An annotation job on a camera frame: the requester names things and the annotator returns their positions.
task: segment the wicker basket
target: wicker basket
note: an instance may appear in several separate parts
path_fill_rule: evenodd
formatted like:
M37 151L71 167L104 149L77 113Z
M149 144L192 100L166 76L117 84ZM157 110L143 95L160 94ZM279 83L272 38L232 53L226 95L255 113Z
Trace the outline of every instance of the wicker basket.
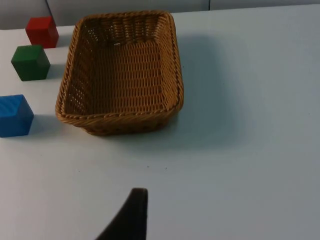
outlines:
M59 120L93 135L148 132L183 102L169 13L97 14L75 26L55 106Z

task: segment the red cube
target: red cube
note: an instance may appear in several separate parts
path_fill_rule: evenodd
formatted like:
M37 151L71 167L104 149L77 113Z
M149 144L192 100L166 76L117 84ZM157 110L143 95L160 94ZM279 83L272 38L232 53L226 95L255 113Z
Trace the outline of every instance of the red cube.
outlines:
M30 18L25 31L32 45L42 45L44 49L57 45L59 34L52 16Z

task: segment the wooden block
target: wooden block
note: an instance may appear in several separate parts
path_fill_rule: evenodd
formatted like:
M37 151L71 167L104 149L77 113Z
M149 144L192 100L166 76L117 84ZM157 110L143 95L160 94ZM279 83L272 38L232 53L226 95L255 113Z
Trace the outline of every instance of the wooden block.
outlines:
M42 45L44 49L57 45L59 34L52 16L30 18L25 31L32 45Z
M22 81L46 79L50 68L41 45L18 46L11 63Z
M0 138L28 135L33 119L23 95L0 96Z

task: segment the green cube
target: green cube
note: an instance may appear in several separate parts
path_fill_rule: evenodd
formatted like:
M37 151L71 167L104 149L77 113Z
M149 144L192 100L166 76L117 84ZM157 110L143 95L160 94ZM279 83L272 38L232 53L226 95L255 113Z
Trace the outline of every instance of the green cube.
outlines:
M41 45L18 46L11 63L22 81L46 79L50 68Z

